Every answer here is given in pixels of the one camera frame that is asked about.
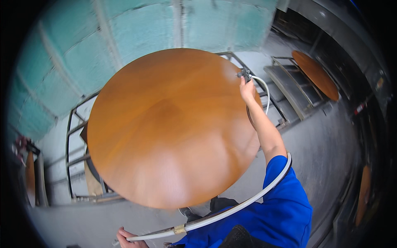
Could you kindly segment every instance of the dark pants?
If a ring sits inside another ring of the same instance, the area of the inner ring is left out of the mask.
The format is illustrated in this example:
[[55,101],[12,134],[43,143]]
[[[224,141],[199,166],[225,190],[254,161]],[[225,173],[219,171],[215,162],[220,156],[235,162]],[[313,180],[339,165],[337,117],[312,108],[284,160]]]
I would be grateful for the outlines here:
[[[207,217],[209,215],[212,215],[214,213],[219,212],[220,210],[227,208],[227,207],[233,207],[235,205],[238,205],[237,201],[233,200],[233,199],[228,199],[225,197],[220,197],[220,198],[212,198],[211,199],[211,203],[210,203],[210,213],[207,214],[204,217]],[[191,216],[189,216],[187,218],[187,223],[191,222],[191,221],[195,221],[198,219],[201,219],[202,217],[200,215],[197,214],[192,214]]]

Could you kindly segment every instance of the metal frame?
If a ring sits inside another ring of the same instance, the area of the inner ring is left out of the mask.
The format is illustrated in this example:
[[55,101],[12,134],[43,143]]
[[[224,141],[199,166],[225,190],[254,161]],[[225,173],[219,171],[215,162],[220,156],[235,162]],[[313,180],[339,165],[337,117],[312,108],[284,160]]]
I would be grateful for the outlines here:
[[[283,59],[283,60],[289,60],[292,65],[295,66],[295,70],[291,70],[291,69],[286,69],[277,59]],[[274,57],[272,56],[272,65],[269,67],[274,67],[275,64],[277,64],[287,75],[288,77],[295,83],[295,85],[297,86],[297,88],[299,89],[299,91],[302,93],[302,95],[306,98],[307,102],[308,102],[308,106],[305,109],[300,109],[298,106],[296,106],[296,104],[294,103],[294,101],[290,101],[288,94],[286,94],[280,87],[280,90],[284,93],[284,95],[286,96],[286,98],[289,100],[290,104],[292,105],[292,107],[295,109],[296,113],[298,114],[299,118],[301,120],[304,120],[307,117],[307,113],[305,113],[308,109],[314,109],[317,106],[320,106],[321,104],[323,104],[325,102],[324,97],[320,94],[320,92],[318,91],[317,87],[314,85],[314,83],[306,76],[306,74],[302,71],[302,69],[297,65],[296,61],[294,60],[294,58],[291,57]],[[291,75],[290,71],[294,71],[297,72],[299,71],[303,77],[307,80],[308,84],[304,84],[304,85],[300,85]],[[307,95],[307,93],[304,91],[305,87],[312,87],[317,95],[319,96],[320,100],[318,102],[312,102],[311,99],[309,98],[309,96]]]
[[[234,53],[232,52],[220,52],[220,53],[216,53],[219,56],[226,56],[228,58],[228,60],[230,61],[232,58],[236,59],[236,61],[238,63],[240,63],[241,66],[248,68]],[[267,91],[265,89],[265,87],[262,84],[258,84],[259,87],[261,87],[261,89],[264,91],[263,93],[260,93],[260,97],[263,96],[267,96]],[[79,157],[73,161],[69,161],[69,138],[70,135],[74,134],[75,132],[77,132],[78,130],[82,129],[87,123],[88,120],[85,120],[81,115],[79,115],[77,113],[77,109],[78,107],[80,107],[81,105],[83,105],[84,103],[86,103],[87,101],[91,100],[92,98],[96,97],[99,94],[100,90],[95,92],[94,94],[90,95],[89,97],[87,97],[84,101],[82,101],[81,103],[79,103],[76,107],[74,107],[69,114],[69,120],[67,123],[67,131],[66,131],[66,180],[67,180],[67,186],[69,189],[69,194],[70,197],[72,199],[73,202],[97,202],[97,200],[99,199],[104,199],[104,198],[114,198],[115,196],[118,196],[118,194],[116,192],[110,192],[108,190],[108,186],[106,185],[106,183],[103,181],[102,177],[100,176],[100,184],[102,187],[102,191],[103,194],[102,195],[98,195],[98,196],[79,196],[73,193],[72,190],[72,186],[71,186],[71,179],[70,179],[70,166],[73,166],[79,162],[85,161],[89,158],[91,158],[90,154],[85,154],[82,157]],[[286,125],[288,125],[288,121],[287,118],[285,117],[285,115],[283,114],[283,112],[280,110],[279,106],[277,105],[277,101],[275,101],[272,97],[270,97],[270,101],[272,102],[272,104],[274,105],[274,107],[277,109],[277,111],[279,112],[279,114],[281,115],[281,117],[283,118],[283,123],[279,124],[277,126],[277,128],[281,129],[283,127],[285,127]],[[80,121],[82,121],[82,123],[80,123],[79,125],[77,125],[76,127],[71,129],[71,121],[72,121],[72,117],[75,116],[76,118],[78,118]]]
[[[67,123],[67,131],[66,131],[66,180],[67,180],[67,186],[69,189],[69,194],[70,194],[70,197],[72,198],[73,202],[91,202],[91,201],[96,202],[99,199],[113,198],[115,196],[118,196],[118,194],[116,192],[109,192],[108,186],[106,185],[106,183],[103,181],[103,179],[101,177],[99,177],[99,178],[100,178],[100,184],[102,187],[103,194],[98,195],[98,196],[78,196],[78,195],[74,194],[73,190],[72,190],[71,180],[70,180],[70,170],[69,170],[70,166],[91,158],[90,154],[88,153],[88,154],[84,154],[82,157],[79,157],[79,158],[69,162],[69,138],[70,138],[70,135],[72,135],[75,132],[77,132],[78,130],[82,129],[88,123],[88,120],[85,120],[81,115],[79,115],[77,113],[77,109],[78,109],[78,107],[80,107],[81,105],[86,103],[87,101],[96,97],[99,94],[99,92],[100,92],[100,90],[95,92],[94,94],[90,95],[89,97],[87,97],[84,101],[82,101],[74,109],[72,109],[69,114],[69,120]],[[80,121],[82,121],[82,123],[80,123],[79,125],[77,125],[76,127],[71,129],[70,126],[71,126],[71,121],[72,121],[73,116],[77,117]]]

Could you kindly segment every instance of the white air hose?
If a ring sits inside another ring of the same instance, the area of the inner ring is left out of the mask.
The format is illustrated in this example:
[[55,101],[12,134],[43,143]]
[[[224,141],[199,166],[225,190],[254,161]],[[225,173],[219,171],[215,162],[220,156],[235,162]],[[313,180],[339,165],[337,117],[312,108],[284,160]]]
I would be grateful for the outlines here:
[[268,110],[269,110],[269,104],[270,104],[270,91],[268,88],[268,85],[265,83],[265,81],[263,81],[261,78],[257,77],[257,76],[252,76],[253,79],[258,80],[259,82],[261,82],[265,88],[266,88],[266,92],[268,93],[268,105],[266,106],[266,114],[268,114]]
[[[266,106],[266,115],[268,114],[268,110],[269,110],[269,104],[270,104],[270,92],[269,92],[269,88],[267,86],[267,84],[259,77],[257,76],[252,76],[252,78],[258,80],[259,82],[261,82],[264,86],[265,89],[267,91],[268,94],[268,104]],[[164,230],[160,230],[154,233],[149,233],[146,235],[142,235],[142,236],[135,236],[135,237],[130,237],[127,238],[128,241],[130,242],[134,242],[134,241],[139,241],[139,240],[148,240],[148,239],[154,239],[154,238],[164,238],[164,237],[168,237],[168,236],[172,236],[175,234],[179,234],[179,233],[184,233],[184,232],[189,232],[192,230],[195,230],[197,228],[212,224],[216,221],[219,221],[223,218],[226,218],[240,210],[242,210],[243,208],[247,207],[248,205],[250,205],[251,203],[257,201],[259,198],[263,197],[267,192],[269,192],[272,188],[274,188],[287,174],[287,172],[289,171],[290,167],[291,167],[291,154],[289,152],[287,152],[287,164],[285,165],[285,167],[283,168],[283,170],[280,172],[280,174],[266,187],[264,188],[262,191],[260,191],[258,194],[254,195],[253,197],[251,197],[250,199],[246,200],[245,202],[242,202],[226,211],[223,211],[221,213],[216,213],[214,214],[214,216],[208,216],[208,217],[204,217],[198,221],[193,221],[192,223],[186,223],[186,224],[182,224],[176,227],[171,227],[168,229],[164,229]],[[113,243],[114,246],[118,245],[119,242],[115,242]]]

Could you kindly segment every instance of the hand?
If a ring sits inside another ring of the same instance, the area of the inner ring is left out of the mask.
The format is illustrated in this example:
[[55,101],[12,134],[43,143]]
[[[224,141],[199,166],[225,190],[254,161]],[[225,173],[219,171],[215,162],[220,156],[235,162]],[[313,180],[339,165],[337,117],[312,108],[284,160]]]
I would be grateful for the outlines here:
[[124,227],[120,227],[116,234],[121,248],[149,248],[145,241],[129,242],[126,238],[136,237],[137,235],[124,231]]
[[251,79],[248,83],[245,83],[244,77],[241,77],[240,94],[247,105],[251,104],[253,101],[255,102],[255,91],[256,87],[254,81]]

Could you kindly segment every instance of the blue shirt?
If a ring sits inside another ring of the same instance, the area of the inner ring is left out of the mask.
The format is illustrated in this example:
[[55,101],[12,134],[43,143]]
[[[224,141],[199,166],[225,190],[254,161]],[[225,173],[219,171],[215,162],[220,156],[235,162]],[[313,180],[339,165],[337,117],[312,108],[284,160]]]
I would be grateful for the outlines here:
[[[266,168],[263,188],[268,186],[287,163],[284,156],[272,158]],[[306,247],[309,240],[312,207],[294,170],[263,196],[229,217],[190,231],[174,244],[185,248],[217,248],[235,225],[242,225],[252,236],[280,247]]]

